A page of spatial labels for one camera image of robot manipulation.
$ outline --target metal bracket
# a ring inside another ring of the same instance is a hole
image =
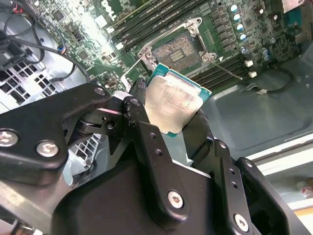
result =
[[[57,181],[77,120],[109,99],[108,92],[87,83],[2,114],[0,130],[14,133],[17,141],[0,146],[0,178],[35,185]]]

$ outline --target motherboard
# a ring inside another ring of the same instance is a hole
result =
[[[300,54],[306,34],[277,10],[279,1],[25,3],[57,26],[67,55],[110,91],[125,90],[138,78],[148,79],[162,63],[217,93],[240,82],[237,77],[254,78]],[[49,32],[58,39],[56,32]]]

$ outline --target screw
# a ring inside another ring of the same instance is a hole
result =
[[[136,99],[131,99],[131,102],[137,106],[140,106],[140,103]]]
[[[253,167],[253,165],[247,159],[245,159],[245,163],[247,164],[247,166]]]
[[[100,88],[100,87],[96,87],[96,88],[94,89],[94,91],[95,91],[97,94],[99,94],[99,95],[105,95],[105,94],[106,94],[105,91],[104,91],[104,89],[102,89],[102,88]]]
[[[147,53],[147,54],[146,54],[146,57],[147,57],[148,59],[150,59],[150,58],[152,57],[152,53],[151,53],[151,52]]]
[[[220,146],[221,146],[222,148],[226,148],[226,144],[223,143],[222,141],[220,141]]]
[[[234,215],[234,219],[238,227],[243,231],[243,232],[248,232],[249,231],[249,225],[246,222],[245,218],[243,218],[239,214]]]
[[[50,158],[57,155],[59,147],[51,141],[44,141],[37,145],[36,150],[41,156]]]
[[[204,55],[204,56],[202,57],[202,62],[204,62],[204,63],[209,62],[209,60],[210,60],[210,58],[209,58],[208,55]]]
[[[19,141],[19,137],[12,131],[0,131],[0,147],[10,147]]]
[[[171,205],[177,209],[182,208],[183,206],[183,199],[178,192],[170,191],[168,193],[168,200],[170,201]]]
[[[194,32],[196,31],[196,29],[195,29],[194,27],[190,27],[190,28],[188,29],[188,31],[189,31],[190,33],[194,33]]]

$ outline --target wire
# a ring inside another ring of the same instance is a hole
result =
[[[31,22],[31,25],[32,25],[32,31],[33,31],[33,36],[36,40],[36,43],[40,46],[42,46],[43,44],[41,43],[39,37],[38,37],[38,34],[37,34],[37,31],[36,31],[36,21],[34,19],[32,19],[32,22]],[[40,53],[40,57],[39,57],[39,60],[38,61],[30,61],[30,60],[27,60],[26,61],[32,65],[35,65],[35,64],[38,64],[40,62],[43,61],[43,59],[45,58],[45,50],[43,49],[39,49],[39,53]]]
[[[74,73],[75,69],[76,69],[76,66],[75,64],[73,64],[72,70],[69,72],[68,75],[66,75],[65,77],[52,78],[50,79],[50,82],[62,82],[64,79],[67,79],[68,77],[70,77]]]
[[[278,70],[278,71],[288,75],[289,81],[287,82],[286,85],[284,85],[282,88],[279,88],[277,90],[269,91],[267,89],[260,88],[259,86],[257,86],[255,84],[255,86],[253,86],[250,90],[256,90],[258,94],[278,94],[278,93],[282,93],[282,92],[286,91],[295,82],[295,77],[294,77],[294,75],[290,71],[288,71],[288,70],[286,70],[286,69],[284,69],[282,67],[274,67],[274,68],[276,70]]]
[[[20,44],[25,45],[25,46],[43,49],[43,50],[46,50],[46,51],[58,54],[58,55],[60,55],[60,56],[62,56],[64,58],[66,58],[67,60],[72,62],[82,72],[82,74],[86,77],[86,81],[89,82],[89,75],[88,75],[87,71],[78,62],[76,62],[72,58],[68,57],[67,55],[60,54],[60,52],[58,50],[55,50],[55,49],[52,49],[52,48],[49,48],[49,47],[40,46],[40,45],[37,45],[37,44],[34,44],[34,43],[30,43],[28,41],[24,41],[24,40],[21,40],[21,39],[18,39],[18,38],[11,38],[10,40],[13,41],[13,42],[16,42],[16,43],[20,43]]]
[[[65,47],[65,40],[64,40],[64,37],[62,36],[62,33],[59,31],[59,29],[50,20],[48,20],[46,17],[43,17],[43,16],[41,16],[39,14],[33,13],[31,11],[31,9],[29,9],[29,7],[27,7],[26,5],[22,4],[19,1],[12,0],[12,2],[14,2],[17,5],[19,5],[21,8],[26,9],[28,14],[30,14],[35,20],[36,19],[41,19],[42,21],[48,23],[51,26],[51,28],[58,34],[59,38],[61,39],[61,45]]]
[[[227,72],[228,74],[232,75],[235,78],[238,78],[239,80],[243,80],[242,77],[235,75],[234,73],[232,73],[231,71],[223,68],[222,66],[220,66],[219,64],[214,64],[216,67],[220,68],[221,70],[224,70],[225,72]]]

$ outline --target black ram slot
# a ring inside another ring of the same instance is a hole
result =
[[[189,0],[177,0],[169,6],[163,8],[157,14],[151,16],[147,21],[142,24],[137,24],[134,28],[131,28],[126,34],[119,34],[116,36],[116,39],[119,40],[129,40],[132,37],[138,36],[139,33],[145,31],[147,28],[152,27],[154,24],[159,22],[160,20],[166,18],[168,15],[172,14],[175,11],[181,11],[185,5],[187,5]]]
[[[128,16],[121,19],[119,22],[115,23],[113,27],[115,29],[118,29],[122,27],[124,24],[129,22],[131,19],[138,17],[140,14],[143,14],[145,11],[147,11],[151,6],[154,6],[159,0],[154,0],[151,2],[146,3],[145,5],[139,7],[137,10],[135,10],[133,13],[129,14]]]
[[[243,70],[242,66],[236,66],[232,69],[229,69],[229,71],[231,71],[233,74],[237,75],[238,73],[240,73]],[[225,71],[220,71],[219,73],[216,74],[210,74],[209,76],[202,78],[200,81],[195,81],[197,83],[199,83],[201,86],[208,84],[210,82],[214,82],[215,80],[220,80],[223,79],[223,77],[225,75],[230,75],[229,73],[225,72]]]
[[[116,38],[120,39],[123,34],[127,33],[129,30],[136,27],[143,21],[146,21],[148,18],[152,17],[155,13],[159,12],[164,7],[167,7],[172,2],[173,0],[161,0],[160,2],[157,2],[156,4],[150,6],[144,12],[131,18],[129,21],[125,22],[119,27],[116,27],[116,31],[114,32],[113,36],[116,36]]]
[[[154,35],[156,32],[159,32],[161,29],[169,26],[170,24],[174,23],[177,19],[181,18],[183,15],[185,15],[187,12],[193,11],[196,7],[203,4],[206,0],[195,0],[192,3],[188,3],[186,6],[186,9],[183,11],[176,11],[170,16],[166,17],[164,20],[160,21],[159,23],[155,24],[149,29],[146,29],[145,34],[140,34],[140,36],[136,36],[133,39],[131,39],[128,42],[124,42],[124,48],[126,51],[130,51],[134,46],[137,44],[145,41],[148,37]]]
[[[228,61],[221,63],[220,65],[235,75],[238,75],[240,77],[247,76],[248,70],[245,67],[244,58],[242,55],[238,55]],[[205,87],[211,91],[220,89],[223,86],[230,84],[234,81],[239,82],[238,78],[233,77],[229,73],[216,66],[201,74],[198,74],[191,79],[197,82],[202,87]]]
[[[232,71],[232,69],[234,68],[234,66],[236,67],[242,67],[243,65],[241,63],[238,63],[238,61],[231,61],[230,63],[226,64],[226,65],[221,65],[223,68]],[[207,79],[208,77],[212,77],[212,76],[218,76],[221,73],[224,73],[225,71],[223,71],[222,69],[218,68],[218,67],[213,67],[209,70],[209,72],[205,71],[201,74],[199,74],[196,77],[193,77],[192,79],[197,82],[197,83],[201,83],[201,81],[203,79]]]
[[[241,69],[238,68],[238,69],[233,71],[233,73],[236,74],[236,75],[239,75],[242,72],[245,72],[245,71],[243,71],[242,68]],[[224,81],[226,81],[228,79],[231,79],[231,78],[235,78],[235,77],[233,77],[229,73],[224,73],[224,74],[221,74],[218,78],[214,77],[214,78],[208,79],[208,81],[206,81],[203,84],[201,84],[201,86],[213,87],[213,86],[216,86],[216,85],[218,85],[218,84],[220,84],[220,83],[222,83],[222,82],[224,82]]]

